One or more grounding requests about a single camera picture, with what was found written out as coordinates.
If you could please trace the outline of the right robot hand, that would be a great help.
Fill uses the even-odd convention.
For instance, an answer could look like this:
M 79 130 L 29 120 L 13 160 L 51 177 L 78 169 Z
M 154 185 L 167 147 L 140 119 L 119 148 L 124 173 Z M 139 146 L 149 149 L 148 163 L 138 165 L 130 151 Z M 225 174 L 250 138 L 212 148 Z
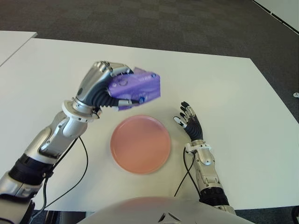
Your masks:
M 180 109 L 180 117 L 174 116 L 173 120 L 185 130 L 191 141 L 203 140 L 202 127 L 193 108 L 183 101 Z

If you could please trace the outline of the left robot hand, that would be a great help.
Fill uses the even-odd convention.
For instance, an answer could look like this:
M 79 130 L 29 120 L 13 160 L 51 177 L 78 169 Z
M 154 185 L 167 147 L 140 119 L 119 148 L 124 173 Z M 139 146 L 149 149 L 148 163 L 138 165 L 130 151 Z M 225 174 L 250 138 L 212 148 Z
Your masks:
M 136 106 L 138 100 L 115 98 L 109 95 L 108 86 L 118 75 L 131 74 L 125 64 L 107 61 L 95 62 L 83 78 L 76 99 L 81 103 L 99 109 L 105 107 Z

